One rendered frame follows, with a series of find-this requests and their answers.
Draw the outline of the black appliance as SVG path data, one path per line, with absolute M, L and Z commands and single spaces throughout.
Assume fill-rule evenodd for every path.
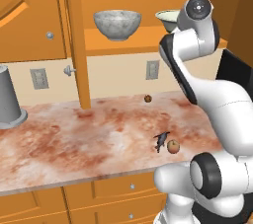
M 235 82 L 241 85 L 250 96 L 253 96 L 253 68 L 228 49 L 222 51 L 216 79 Z

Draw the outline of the pale green bowl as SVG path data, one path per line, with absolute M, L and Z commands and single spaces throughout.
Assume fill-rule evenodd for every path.
M 177 18 L 179 10 L 164 10 L 157 12 L 155 17 L 160 20 L 168 33 L 171 33 L 177 27 Z

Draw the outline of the silver open door knob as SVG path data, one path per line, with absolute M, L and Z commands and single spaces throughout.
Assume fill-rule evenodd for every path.
M 71 68 L 69 65 L 67 65 L 64 69 L 63 72 L 67 75 L 67 76 L 71 76 L 72 72 L 75 72 L 74 68 Z

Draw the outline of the orange lower cupboard door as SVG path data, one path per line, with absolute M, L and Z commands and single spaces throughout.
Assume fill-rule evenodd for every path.
M 0 191 L 0 224 L 70 224 L 63 189 Z

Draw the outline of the open orange cupboard door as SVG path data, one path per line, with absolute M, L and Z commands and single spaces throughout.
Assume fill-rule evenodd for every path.
M 72 41 L 72 63 L 80 107 L 90 109 L 90 92 L 85 50 L 84 25 L 81 0 L 66 0 Z

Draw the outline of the closed orange cupboard door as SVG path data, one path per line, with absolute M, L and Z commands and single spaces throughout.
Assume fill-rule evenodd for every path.
M 45 34 L 53 32 L 54 38 Z M 0 0 L 0 62 L 63 59 L 69 53 L 64 0 Z

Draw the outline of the grey wall socket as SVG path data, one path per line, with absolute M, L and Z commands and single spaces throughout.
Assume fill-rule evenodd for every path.
M 159 61 L 148 61 L 146 63 L 146 79 L 155 80 L 158 78 L 159 74 Z
M 32 81 L 36 90 L 48 89 L 48 81 L 44 68 L 31 69 Z

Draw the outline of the orange drawer front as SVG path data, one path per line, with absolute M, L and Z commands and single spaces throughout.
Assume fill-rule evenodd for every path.
M 152 224 L 166 201 L 164 193 L 70 211 L 71 224 Z
M 152 173 L 97 180 L 64 187 L 70 209 L 91 207 L 158 193 Z

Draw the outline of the grey marbled bowl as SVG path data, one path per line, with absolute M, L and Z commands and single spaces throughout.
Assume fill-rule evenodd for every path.
M 141 15 L 130 10 L 106 10 L 93 15 L 94 23 L 109 40 L 127 40 L 138 29 Z

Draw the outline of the grey cylindrical appliance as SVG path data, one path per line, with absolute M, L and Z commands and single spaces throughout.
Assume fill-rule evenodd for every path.
M 0 64 L 0 129 L 16 127 L 27 118 L 27 111 L 19 106 L 9 69 Z

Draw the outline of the orange cupboard shelf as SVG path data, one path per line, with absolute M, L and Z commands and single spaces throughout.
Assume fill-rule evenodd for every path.
M 163 26 L 140 27 L 127 40 L 107 39 L 97 29 L 84 31 L 87 56 L 157 52 L 160 40 L 166 35 Z

